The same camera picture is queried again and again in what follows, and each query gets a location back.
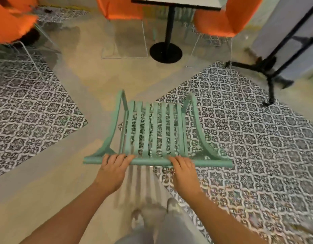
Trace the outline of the person's right hand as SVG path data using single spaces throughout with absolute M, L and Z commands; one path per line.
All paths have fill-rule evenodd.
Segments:
M 173 185 L 187 203 L 203 193 L 196 169 L 174 169 Z

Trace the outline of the person's left hand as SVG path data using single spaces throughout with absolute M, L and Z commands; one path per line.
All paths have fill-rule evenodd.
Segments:
M 103 161 L 93 184 L 103 195 L 109 196 L 117 191 L 125 178 L 128 166 L 103 166 Z

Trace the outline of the green slatted wooden chair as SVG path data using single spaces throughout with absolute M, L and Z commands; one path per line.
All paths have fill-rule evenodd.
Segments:
M 168 156 L 189 157 L 197 167 L 232 168 L 233 162 L 219 155 L 206 141 L 199 121 L 196 96 L 188 93 L 183 104 L 179 102 L 153 102 L 126 100 L 124 90 L 116 97 L 110 134 L 101 148 L 84 158 L 84 164 L 100 165 L 105 154 L 116 152 L 111 148 L 121 104 L 124 115 L 120 133 L 119 154 L 135 155 L 132 165 L 171 167 Z M 192 116 L 199 142 L 197 151 L 189 156 L 186 129 L 186 111 L 191 106 Z

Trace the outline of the person's right forearm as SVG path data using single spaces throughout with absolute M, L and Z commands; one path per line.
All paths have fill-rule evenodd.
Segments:
M 181 194 L 202 222 L 214 244 L 268 244 L 203 192 Z

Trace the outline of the person's left forearm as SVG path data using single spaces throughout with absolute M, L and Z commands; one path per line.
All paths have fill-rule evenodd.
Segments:
M 121 184 L 93 182 L 19 244 L 79 244 L 98 208 Z

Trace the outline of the white right shoe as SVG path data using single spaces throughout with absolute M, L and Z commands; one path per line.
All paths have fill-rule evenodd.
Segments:
M 182 214 L 183 209 L 179 205 L 178 201 L 171 197 L 167 200 L 167 213 L 168 214 Z

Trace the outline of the white shoe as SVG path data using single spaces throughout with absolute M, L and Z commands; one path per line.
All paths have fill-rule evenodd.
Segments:
M 168 214 L 182 214 L 183 209 L 179 205 L 178 201 L 171 197 L 167 200 L 167 213 Z
M 167 210 L 160 204 L 145 204 L 131 214 L 131 228 L 144 226 L 148 229 L 157 229 L 163 222 Z

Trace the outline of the white left shoe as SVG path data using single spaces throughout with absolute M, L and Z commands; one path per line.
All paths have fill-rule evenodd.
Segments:
M 160 204 L 145 204 L 131 214 L 131 228 L 144 226 L 148 229 L 157 229 L 163 222 L 167 210 Z

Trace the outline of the grey trousers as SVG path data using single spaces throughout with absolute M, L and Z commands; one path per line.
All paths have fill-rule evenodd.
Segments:
M 179 213 L 167 213 L 154 237 L 140 211 L 133 214 L 132 231 L 114 244 L 202 244 L 188 228 Z

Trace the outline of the black metal frame stand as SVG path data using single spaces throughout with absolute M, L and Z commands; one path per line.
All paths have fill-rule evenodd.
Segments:
M 295 34 L 298 30 L 310 19 L 313 15 L 313 6 L 305 13 L 300 21 L 291 29 L 291 31 L 284 37 L 283 40 L 275 47 L 275 49 L 266 57 L 265 59 L 257 58 L 256 63 L 253 65 L 248 65 L 235 61 L 227 61 L 224 65 L 225 68 L 238 67 L 242 69 L 248 69 L 254 72 L 263 74 L 266 77 L 269 98 L 268 102 L 263 102 L 263 106 L 268 107 L 275 103 L 274 95 L 274 78 L 278 76 L 283 70 L 285 70 L 289 65 L 291 65 L 297 58 L 299 58 L 310 46 L 313 45 L 313 36 L 312 37 L 300 37 Z M 282 49 L 289 40 L 294 39 L 301 43 L 301 48 L 297 50 L 296 53 L 292 55 L 283 65 L 281 65 L 277 70 L 272 72 L 272 67 L 276 62 L 276 54 Z

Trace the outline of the white table with black pedestal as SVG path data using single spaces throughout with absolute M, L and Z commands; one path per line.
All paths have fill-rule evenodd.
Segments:
M 181 60 L 182 50 L 171 43 L 172 29 L 175 19 L 175 8 L 192 8 L 211 11 L 220 11 L 221 4 L 219 0 L 131 0 L 132 3 L 168 6 L 167 26 L 165 40 L 155 43 L 150 48 L 150 56 L 157 62 L 163 64 L 173 64 Z

